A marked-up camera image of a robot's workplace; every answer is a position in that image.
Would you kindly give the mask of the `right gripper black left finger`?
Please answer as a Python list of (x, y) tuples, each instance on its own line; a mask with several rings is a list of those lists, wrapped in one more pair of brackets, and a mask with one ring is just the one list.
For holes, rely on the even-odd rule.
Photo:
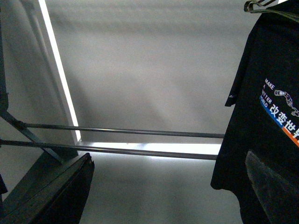
[(59, 163), (43, 153), (4, 200), (2, 224), (78, 224), (94, 173), (89, 153)]

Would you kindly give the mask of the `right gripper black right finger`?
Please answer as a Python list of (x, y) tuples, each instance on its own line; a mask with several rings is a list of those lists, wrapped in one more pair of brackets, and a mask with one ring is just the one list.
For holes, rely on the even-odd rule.
[(299, 176), (248, 151), (245, 159), (252, 188), (272, 224), (299, 222)]

